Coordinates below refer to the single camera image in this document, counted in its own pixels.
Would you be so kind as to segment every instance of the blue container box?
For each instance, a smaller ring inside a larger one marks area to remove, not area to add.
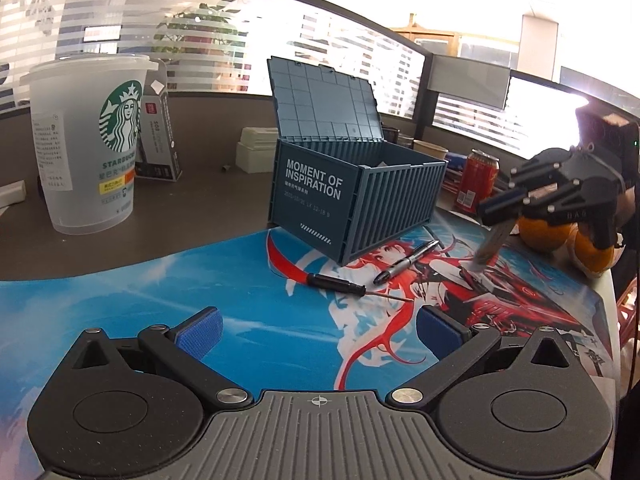
[[[383,140],[368,81],[267,63],[280,133],[271,222],[345,265],[431,219],[446,162]]]

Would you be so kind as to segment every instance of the red can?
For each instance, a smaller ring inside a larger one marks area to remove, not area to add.
[[[472,150],[458,188],[456,207],[465,213],[476,213],[478,202],[489,198],[500,165],[498,159],[480,150]]]

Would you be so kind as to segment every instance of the starbucks logo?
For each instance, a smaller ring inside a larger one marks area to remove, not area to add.
[[[100,111],[100,136],[114,152],[128,152],[136,145],[140,131],[140,96],[138,81],[127,81],[107,98]]]

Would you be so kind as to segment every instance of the plastic cup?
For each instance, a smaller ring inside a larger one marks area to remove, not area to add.
[[[139,54],[85,55],[32,67],[31,126],[54,229],[87,234],[133,210],[140,101],[147,70]]]

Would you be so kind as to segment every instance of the crate lid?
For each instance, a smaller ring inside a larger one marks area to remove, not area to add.
[[[267,65],[281,138],[383,140],[369,81],[281,57]]]

